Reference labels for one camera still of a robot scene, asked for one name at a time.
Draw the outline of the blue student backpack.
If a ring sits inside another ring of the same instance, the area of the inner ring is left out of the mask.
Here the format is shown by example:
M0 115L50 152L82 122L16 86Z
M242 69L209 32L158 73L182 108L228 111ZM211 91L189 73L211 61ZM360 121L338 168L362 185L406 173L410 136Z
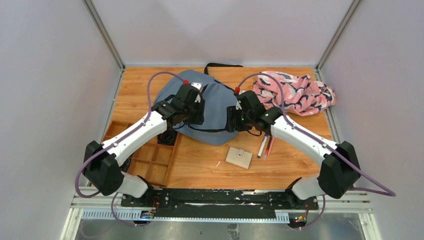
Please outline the blue student backpack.
M192 83L202 85L202 97L205 100L204 122L201 125L180 123L171 129L199 142L214 146L223 145L234 139L238 135L238 131L228 132L226 130L227 107L236 104L234 90L211 75L192 69L178 73L159 91L153 106L170 95L175 95L182 84Z

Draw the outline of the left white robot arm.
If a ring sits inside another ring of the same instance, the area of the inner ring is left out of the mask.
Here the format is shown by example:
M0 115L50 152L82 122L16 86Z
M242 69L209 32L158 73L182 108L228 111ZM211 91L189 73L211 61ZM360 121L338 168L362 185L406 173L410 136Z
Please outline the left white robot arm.
M121 193L133 196L140 206L153 201L151 185L141 176L121 170L121 166L149 140L180 123L203 123L205 100L201 83L183 83L174 96L158 101L138 122L103 143L86 146L83 175L104 196Z

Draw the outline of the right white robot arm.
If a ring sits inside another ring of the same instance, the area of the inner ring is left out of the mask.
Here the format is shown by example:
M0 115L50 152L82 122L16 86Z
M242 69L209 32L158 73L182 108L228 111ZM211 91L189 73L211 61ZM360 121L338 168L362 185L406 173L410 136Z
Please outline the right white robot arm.
M255 128L294 146L320 166L320 172L299 177L287 188L286 204L298 209L306 199L328 195L340 199L361 176L355 148L347 141L325 139L292 120L280 107L265 106L253 91L241 91L236 104L227 107L227 126L231 132Z

